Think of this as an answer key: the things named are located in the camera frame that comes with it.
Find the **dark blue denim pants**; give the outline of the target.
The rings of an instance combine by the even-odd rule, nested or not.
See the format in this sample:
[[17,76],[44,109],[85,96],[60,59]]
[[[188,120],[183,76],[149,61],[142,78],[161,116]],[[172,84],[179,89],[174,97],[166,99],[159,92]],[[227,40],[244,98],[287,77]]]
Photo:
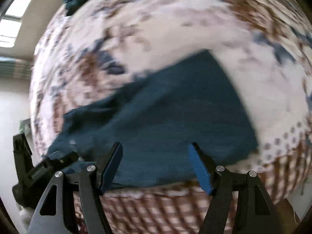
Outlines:
[[236,91],[208,50],[68,112],[48,155],[75,151],[96,162],[115,142],[122,144],[123,157],[114,190],[193,179],[192,142],[223,165],[246,159],[258,146]]

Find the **bright window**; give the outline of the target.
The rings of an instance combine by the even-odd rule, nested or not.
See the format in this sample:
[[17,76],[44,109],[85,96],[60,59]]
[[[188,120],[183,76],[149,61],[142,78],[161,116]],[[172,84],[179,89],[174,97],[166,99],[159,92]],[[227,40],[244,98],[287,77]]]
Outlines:
[[1,18],[1,48],[12,48],[19,34],[22,18],[32,0],[13,0]]

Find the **floral white bed blanket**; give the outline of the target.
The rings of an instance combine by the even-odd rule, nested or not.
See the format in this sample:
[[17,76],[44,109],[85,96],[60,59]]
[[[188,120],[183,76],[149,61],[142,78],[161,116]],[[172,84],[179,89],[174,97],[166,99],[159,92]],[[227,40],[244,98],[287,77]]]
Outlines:
[[311,23],[295,0],[89,0],[71,16],[60,7],[34,52],[37,153],[65,113],[200,49],[227,72],[259,141],[230,170],[258,171],[280,202],[311,174]]

